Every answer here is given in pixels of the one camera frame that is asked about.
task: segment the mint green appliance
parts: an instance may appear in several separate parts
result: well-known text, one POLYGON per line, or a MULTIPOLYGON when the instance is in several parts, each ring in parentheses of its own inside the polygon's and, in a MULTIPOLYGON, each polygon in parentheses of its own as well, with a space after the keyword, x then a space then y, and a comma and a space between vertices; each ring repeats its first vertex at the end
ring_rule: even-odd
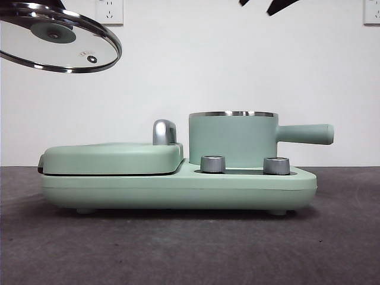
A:
POLYGON ((176 127, 153 126, 152 143, 52 147, 39 163, 53 204, 92 213, 105 208, 254 209, 283 215, 310 203, 316 176, 277 157, 277 142, 331 144, 331 125, 278 126, 267 112, 189 117, 190 159, 176 127))

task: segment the sandwich maker lid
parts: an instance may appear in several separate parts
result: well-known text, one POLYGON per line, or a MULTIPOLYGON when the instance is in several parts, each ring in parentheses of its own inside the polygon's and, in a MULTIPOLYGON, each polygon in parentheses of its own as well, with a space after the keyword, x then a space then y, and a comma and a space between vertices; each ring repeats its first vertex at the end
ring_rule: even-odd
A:
POLYGON ((47 175, 153 175, 174 172, 183 160, 182 144, 108 143, 52 147, 39 172, 47 175))

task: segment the pot lid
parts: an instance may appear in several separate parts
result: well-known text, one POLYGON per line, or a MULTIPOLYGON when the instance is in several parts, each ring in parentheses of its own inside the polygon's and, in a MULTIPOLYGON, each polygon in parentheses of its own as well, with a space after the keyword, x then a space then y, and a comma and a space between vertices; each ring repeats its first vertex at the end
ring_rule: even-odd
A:
POLYGON ((122 54, 119 39, 108 28, 63 5, 5 1, 0 25, 1 57, 28 67, 97 72, 112 67, 122 54))

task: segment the rubber foot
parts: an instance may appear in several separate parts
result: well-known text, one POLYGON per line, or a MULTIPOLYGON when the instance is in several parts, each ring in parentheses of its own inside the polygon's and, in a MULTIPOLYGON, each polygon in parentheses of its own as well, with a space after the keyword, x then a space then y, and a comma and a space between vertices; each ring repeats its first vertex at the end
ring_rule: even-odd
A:
POLYGON ((286 210, 268 210, 267 213, 274 216, 285 216, 286 210))
POLYGON ((96 209, 77 209, 77 213, 81 215, 93 214, 96 212, 96 209))

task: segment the appliance base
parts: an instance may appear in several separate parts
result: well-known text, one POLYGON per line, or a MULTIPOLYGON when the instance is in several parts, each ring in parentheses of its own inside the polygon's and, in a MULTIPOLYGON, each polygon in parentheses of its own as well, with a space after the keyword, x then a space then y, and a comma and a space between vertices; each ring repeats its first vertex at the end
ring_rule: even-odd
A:
POLYGON ((237 174, 206 174, 199 168, 185 159, 168 175, 42 175, 43 194, 52 204, 80 214, 96 209, 230 209, 285 215, 308 205, 316 193, 316 176, 295 167, 292 175, 265 175, 259 167, 237 174), (250 170, 256 174, 240 174, 250 170))

